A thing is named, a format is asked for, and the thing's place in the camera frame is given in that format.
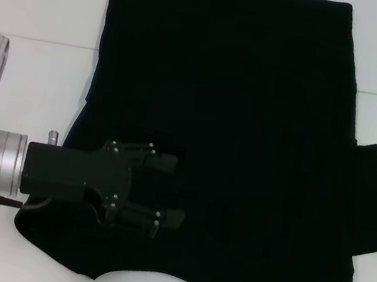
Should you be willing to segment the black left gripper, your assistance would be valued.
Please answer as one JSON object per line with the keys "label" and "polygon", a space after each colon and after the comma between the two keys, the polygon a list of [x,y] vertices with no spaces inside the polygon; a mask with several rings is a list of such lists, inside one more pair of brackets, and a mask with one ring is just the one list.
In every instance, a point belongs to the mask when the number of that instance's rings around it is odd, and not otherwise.
{"label": "black left gripper", "polygon": [[161,228],[178,230],[184,211],[157,210],[127,202],[132,169],[147,166],[173,173],[178,157],[158,152],[153,143],[107,141],[85,151],[31,142],[27,147],[20,192],[45,199],[88,203],[101,223],[138,230],[155,238]]}

